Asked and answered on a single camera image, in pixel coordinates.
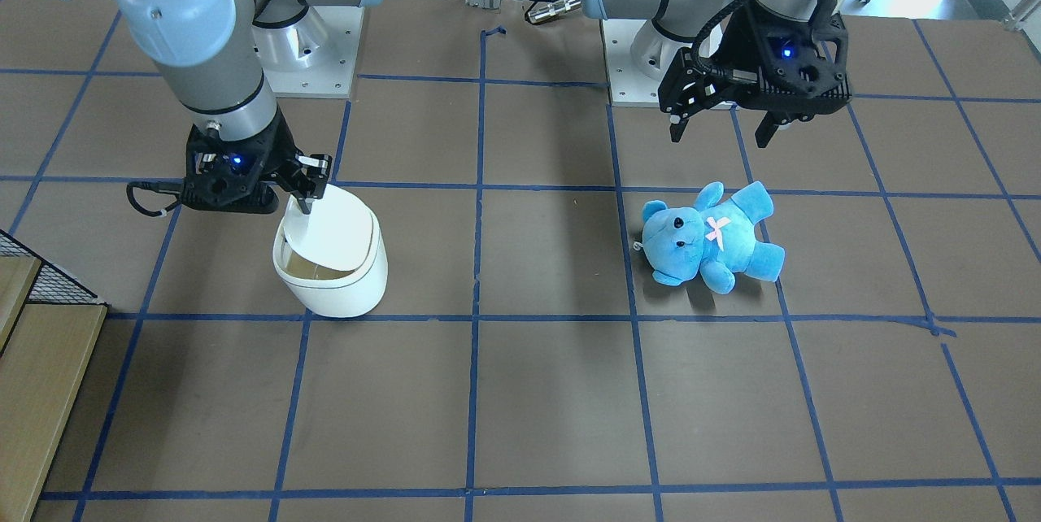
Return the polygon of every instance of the teddy bear ear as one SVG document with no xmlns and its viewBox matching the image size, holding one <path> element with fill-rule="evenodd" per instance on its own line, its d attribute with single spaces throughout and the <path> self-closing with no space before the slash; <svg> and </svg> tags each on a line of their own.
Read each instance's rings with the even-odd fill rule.
<svg viewBox="0 0 1041 522">
<path fill-rule="evenodd" d="M 652 215 L 667 208 L 668 205 L 666 205 L 664 201 L 648 201 L 643 205 L 643 223 L 646 223 L 648 219 L 651 219 Z"/>
</svg>

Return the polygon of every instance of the pink bow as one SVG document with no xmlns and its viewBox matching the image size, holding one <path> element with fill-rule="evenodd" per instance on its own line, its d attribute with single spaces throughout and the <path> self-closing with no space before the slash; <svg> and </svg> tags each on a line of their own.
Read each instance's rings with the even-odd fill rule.
<svg viewBox="0 0 1041 522">
<path fill-rule="evenodd" d="M 707 223 L 709 224 L 709 227 L 712 227 L 712 231 L 707 233 L 705 239 L 710 242 L 718 242 L 719 251 L 722 251 L 722 228 L 729 225 L 730 218 L 720 217 L 719 221 L 716 221 L 714 218 L 710 217 L 707 219 Z"/>
</svg>

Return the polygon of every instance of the teddy bear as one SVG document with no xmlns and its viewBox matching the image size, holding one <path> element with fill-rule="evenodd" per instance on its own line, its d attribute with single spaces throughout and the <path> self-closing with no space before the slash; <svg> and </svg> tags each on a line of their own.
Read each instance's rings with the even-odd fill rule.
<svg viewBox="0 0 1041 522">
<path fill-rule="evenodd" d="M 784 266 L 784 248 L 756 240 L 755 225 L 773 214 L 773 200 L 756 181 L 722 198 L 722 182 L 697 194 L 693 207 L 669 208 L 663 201 L 643 205 L 642 250 L 654 267 L 654 279 L 678 287 L 700 272 L 713 292 L 734 289 L 734 273 L 773 281 Z"/>
</svg>

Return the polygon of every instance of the white lid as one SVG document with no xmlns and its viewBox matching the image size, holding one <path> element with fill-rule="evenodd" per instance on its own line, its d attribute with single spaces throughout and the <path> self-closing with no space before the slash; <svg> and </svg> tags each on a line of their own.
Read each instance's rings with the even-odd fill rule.
<svg viewBox="0 0 1041 522">
<path fill-rule="evenodd" d="M 329 184 L 325 196 L 304 215 L 296 199 L 285 207 L 282 232 L 293 251 L 320 266 L 352 272 L 369 256 L 373 214 L 351 193 Z"/>
</svg>

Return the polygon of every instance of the wire mesh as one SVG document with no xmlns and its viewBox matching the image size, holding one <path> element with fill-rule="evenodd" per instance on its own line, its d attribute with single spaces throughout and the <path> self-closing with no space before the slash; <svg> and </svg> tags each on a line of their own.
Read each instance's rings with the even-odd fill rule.
<svg viewBox="0 0 1041 522">
<path fill-rule="evenodd" d="M 0 230 L 0 257 L 31 256 L 40 260 L 36 281 L 29 292 L 28 302 L 50 304 L 102 304 L 98 295 L 79 283 L 57 266 L 27 248 L 6 231 Z"/>
</svg>

